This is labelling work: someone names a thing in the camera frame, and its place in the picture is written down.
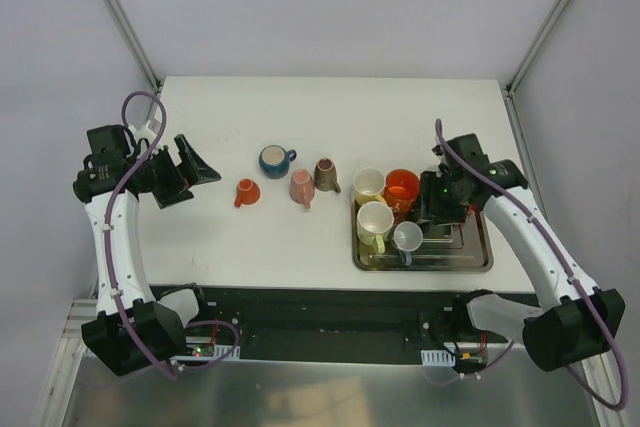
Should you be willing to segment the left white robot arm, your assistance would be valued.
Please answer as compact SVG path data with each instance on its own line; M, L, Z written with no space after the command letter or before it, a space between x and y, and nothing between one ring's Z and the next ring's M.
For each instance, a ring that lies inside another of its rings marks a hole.
M139 243L139 198L150 193L160 208L192 199L191 187L220 180L182 134L180 161L168 148L150 156L151 143L124 125L87 133L91 152L73 183L91 223L98 265L96 317L81 327L85 345L117 376L168 361L185 351L186 333L204 334L211 312L201 287L189 283L154 296Z

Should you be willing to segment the grey-blue mug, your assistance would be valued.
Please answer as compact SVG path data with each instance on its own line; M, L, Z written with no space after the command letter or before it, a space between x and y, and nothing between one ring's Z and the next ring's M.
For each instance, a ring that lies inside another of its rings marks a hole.
M421 247L422 242L423 232L418 224L404 221L395 227L393 244L404 266L409 266L412 263L412 253Z

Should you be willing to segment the pink mug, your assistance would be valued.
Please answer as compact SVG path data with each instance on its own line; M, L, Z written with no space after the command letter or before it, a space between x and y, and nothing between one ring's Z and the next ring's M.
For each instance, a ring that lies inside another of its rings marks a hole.
M292 173L289 195L295 203L306 209L311 208L311 202L315 196L315 185L308 170L298 169Z

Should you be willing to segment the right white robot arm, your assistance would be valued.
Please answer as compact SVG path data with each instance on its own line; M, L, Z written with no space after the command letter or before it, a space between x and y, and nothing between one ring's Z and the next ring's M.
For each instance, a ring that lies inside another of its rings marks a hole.
M433 152L440 163L421 175L416 220L456 224L470 208L483 213L506 239L538 301L531 307L474 291L450 316L452 334L466 342L484 331L514 340L545 372L610 351L624 300L615 289L601 289L575 263L540 214L519 167L508 159L490 161L474 134L439 143Z

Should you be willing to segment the pale yellow-green mug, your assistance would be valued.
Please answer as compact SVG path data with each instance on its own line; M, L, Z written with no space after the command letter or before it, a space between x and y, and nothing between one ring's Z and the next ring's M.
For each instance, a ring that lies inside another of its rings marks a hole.
M384 203L371 201L359 208L356 223L359 241L375 254L384 254L386 239L394 225L393 211Z

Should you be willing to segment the yellow mug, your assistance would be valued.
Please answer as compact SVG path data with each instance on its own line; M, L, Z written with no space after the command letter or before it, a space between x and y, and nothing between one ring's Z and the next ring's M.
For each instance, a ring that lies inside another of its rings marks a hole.
M360 169L354 174L352 185L355 202L358 206L369 202L387 204L383 196L386 179L379 170L371 167Z

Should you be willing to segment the brown striped mug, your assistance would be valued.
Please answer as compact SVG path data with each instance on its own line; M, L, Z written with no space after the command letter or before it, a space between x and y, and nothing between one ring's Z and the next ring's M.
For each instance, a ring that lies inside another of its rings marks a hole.
M333 191L337 194L341 193L337 169L331 159L324 157L317 161L314 168L314 185L321 192Z

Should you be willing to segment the bright orange mug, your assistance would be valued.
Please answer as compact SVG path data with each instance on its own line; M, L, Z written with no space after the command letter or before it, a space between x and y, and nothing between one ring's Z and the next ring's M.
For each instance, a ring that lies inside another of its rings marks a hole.
M395 169L386 176L384 199L394 213L406 213L420 194L420 180L411 171Z

